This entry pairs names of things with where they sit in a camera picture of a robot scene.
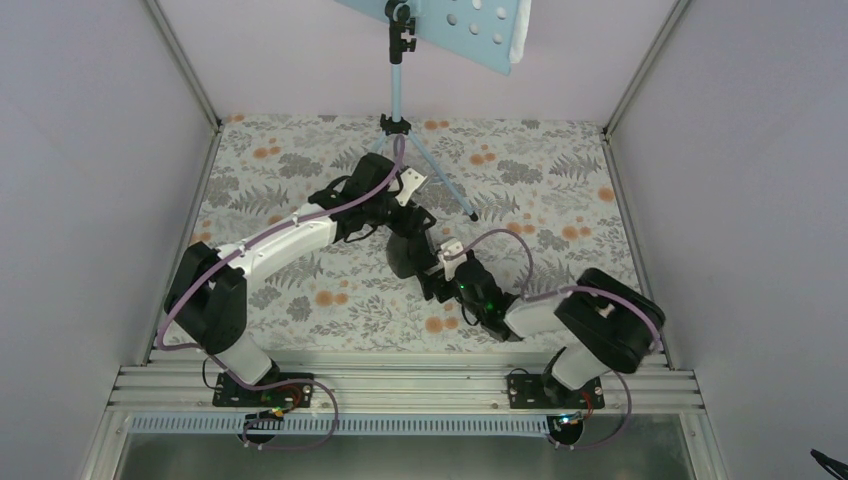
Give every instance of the floral tablecloth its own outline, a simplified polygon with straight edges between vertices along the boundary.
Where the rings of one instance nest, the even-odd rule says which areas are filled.
[[[595,124],[537,120],[412,119],[413,129],[480,215],[472,223],[441,184],[414,198],[438,219],[434,241],[468,244],[506,227],[530,244],[531,293],[571,284],[588,267],[638,287]],[[377,138],[376,117],[235,115],[227,119],[192,241],[230,243],[280,221],[352,171]],[[390,142],[386,156],[391,156]],[[405,163],[432,170],[411,142]],[[398,280],[380,229],[301,257],[248,293],[248,324],[270,350],[554,351],[567,331],[498,343],[462,320],[458,305],[425,301]],[[502,288],[518,291],[527,258],[506,235],[475,248]],[[177,326],[168,342],[188,340]]]

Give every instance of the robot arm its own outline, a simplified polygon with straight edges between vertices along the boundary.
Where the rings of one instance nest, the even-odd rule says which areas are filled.
[[[411,195],[426,180],[411,168],[403,170],[383,191],[353,208],[298,221],[361,198],[378,187],[393,166],[392,161],[380,155],[368,154],[349,177],[342,177],[316,192],[309,197],[309,203],[284,220],[291,223],[289,227],[279,229],[279,225],[274,225],[218,250],[202,242],[192,245],[183,254],[166,298],[165,310],[170,312],[204,272],[222,258],[241,250],[241,255],[229,261],[190,298],[177,313],[175,321],[206,353],[215,355],[245,382],[263,385],[275,381],[279,370],[246,331],[247,294],[252,290],[249,287],[261,284],[306,253],[338,241],[351,241],[351,237],[366,225],[372,230],[385,225],[399,235],[412,235],[434,225],[435,218],[410,201]],[[344,186],[337,191],[342,181]],[[252,244],[249,249],[245,248],[247,244]]]
[[[241,255],[190,298],[175,320],[204,351],[217,356],[243,381],[270,384],[277,380],[279,369],[246,332],[249,284],[261,284],[306,253],[338,241],[351,241],[366,225],[372,231],[386,226],[392,231],[386,250],[389,266],[401,279],[415,276],[425,299],[456,299],[500,341],[563,328],[577,336],[580,344],[560,350],[543,373],[546,393],[555,403],[609,370],[636,370],[650,349],[653,334],[630,310],[585,292],[528,302],[502,291],[472,250],[462,253],[458,240],[448,239],[435,248],[428,234],[435,218],[410,200],[425,180],[413,169],[404,170],[388,187],[356,207],[298,221],[363,197],[385,181],[392,167],[390,160],[367,154],[350,177],[337,179],[310,196],[308,204],[284,221],[292,222],[289,227],[274,225],[269,227],[273,232],[265,230],[217,251],[202,242],[191,246],[171,285],[166,311],[221,258],[241,250]],[[344,186],[337,191],[342,181]],[[260,236],[258,242],[251,242]],[[249,249],[245,248],[248,243],[252,244]],[[600,270],[587,270],[577,283],[626,299],[645,312],[656,329],[665,321],[656,305]]]

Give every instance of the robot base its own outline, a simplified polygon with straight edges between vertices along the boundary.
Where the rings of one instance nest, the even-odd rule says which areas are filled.
[[[315,375],[311,373],[288,373],[279,374],[277,381],[306,378],[314,380]],[[253,391],[246,390],[237,384],[228,374],[221,373],[215,384],[215,396],[212,397],[212,405],[216,407],[248,407],[248,408],[274,408],[289,409],[309,408],[312,402],[312,386],[299,383],[293,386],[300,390],[300,402],[292,405],[293,389],[281,387],[274,390]]]
[[[511,373],[507,375],[506,383],[509,387],[509,408],[515,410],[586,409],[586,400],[580,392],[589,395],[593,409],[599,410],[605,406],[601,380],[597,377],[589,380],[579,391],[573,392],[574,395],[570,395],[562,404],[555,404],[545,393],[542,375]]]

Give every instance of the metal pole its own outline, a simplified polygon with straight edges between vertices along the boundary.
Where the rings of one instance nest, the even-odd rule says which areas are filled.
[[[392,65],[392,121],[399,122],[400,114],[400,64]]]
[[[418,136],[415,135],[414,132],[410,131],[409,139],[412,140],[413,145],[418,148],[418,151],[421,152],[421,155],[424,156],[424,159],[427,160],[427,163],[429,163],[430,166],[433,167],[433,171],[436,172],[436,175],[439,176],[439,179],[442,180],[442,183],[447,185],[448,190],[450,190],[451,192],[451,195],[453,195],[456,201],[459,202],[459,205],[462,207],[463,210],[465,210],[466,215],[470,215],[471,219],[476,221],[477,214],[474,213],[474,207],[472,207],[471,204],[468,203],[468,200],[466,200],[465,197],[462,196],[461,193],[459,193],[459,190],[457,190],[456,187],[453,186],[453,183],[451,183],[450,179],[447,177],[447,175],[445,175],[445,172],[443,172],[442,169],[439,167],[439,164],[436,163],[436,159],[433,158],[433,155],[431,155],[430,152],[427,151],[427,148],[424,147],[424,144],[421,143],[421,140],[418,139]]]
[[[654,37],[654,41],[651,43],[648,53],[645,54],[645,58],[642,59],[642,63],[639,64],[639,68],[636,69],[636,74],[633,75],[632,79],[630,79],[630,83],[627,85],[624,95],[621,97],[621,100],[618,101],[618,105],[616,105],[615,111],[612,113],[612,117],[610,117],[609,122],[607,122],[607,135],[611,136],[613,132],[615,132],[615,129],[618,128],[619,123],[621,123],[621,119],[624,117],[624,112],[627,111],[627,108],[636,96],[636,92],[639,91],[639,87],[647,77],[651,67],[653,67],[656,63],[657,57],[671,36],[671,32],[674,31],[674,28],[678,23],[680,23],[680,20],[683,18],[683,14],[686,12],[691,1],[692,0],[677,0],[671,7],[665,22],[663,22],[662,27],[660,27],[660,31],[657,32],[657,36]]]
[[[374,153],[379,153],[382,155],[383,153],[383,145],[386,144],[386,134],[381,132],[380,137],[377,138],[377,141],[374,142],[374,145],[371,147],[371,151]]]
[[[200,79],[198,79],[197,73],[195,73],[191,63],[189,63],[188,56],[177,41],[177,36],[174,34],[171,24],[168,23],[168,19],[165,17],[165,12],[159,5],[159,1],[143,0],[142,3],[146,5],[150,18],[153,20],[153,23],[156,25],[159,33],[165,40],[171,57],[174,59],[174,62],[176,62],[177,68],[180,70],[180,73],[186,83],[188,83],[189,89],[194,95],[195,100],[197,100],[200,109],[203,110],[203,114],[206,116],[206,120],[209,122],[212,130],[218,132],[218,115],[212,107],[212,102],[209,100],[209,96],[206,94],[206,91],[203,90],[203,86],[200,84]]]

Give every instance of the tripod leg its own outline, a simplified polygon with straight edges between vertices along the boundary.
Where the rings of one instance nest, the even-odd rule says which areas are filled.
[[[427,160],[427,163],[429,163],[430,166],[433,167],[433,171],[436,172],[436,175],[439,177],[442,183],[444,183],[448,187],[448,190],[450,190],[451,194],[454,196],[454,198],[456,198],[456,201],[459,202],[459,205],[462,207],[463,210],[465,210],[465,214],[471,217],[471,221],[476,222],[478,217],[477,213],[474,211],[474,208],[472,208],[471,204],[468,203],[468,200],[466,200],[465,197],[463,197],[462,194],[459,193],[453,183],[445,175],[445,172],[443,172],[442,169],[439,168],[439,164],[436,163],[436,159],[433,158],[433,155],[431,155],[430,152],[427,151],[427,149],[424,147],[424,144],[421,143],[421,140],[419,140],[418,136],[415,135],[415,132],[409,132],[409,139],[412,140],[412,143],[415,145],[416,148],[418,148],[418,151],[421,152],[421,155],[424,156],[424,159]]]
[[[374,142],[374,146],[371,147],[371,151],[374,153],[381,153],[383,151],[383,145],[386,144],[386,134],[384,132],[380,132],[380,138]]]

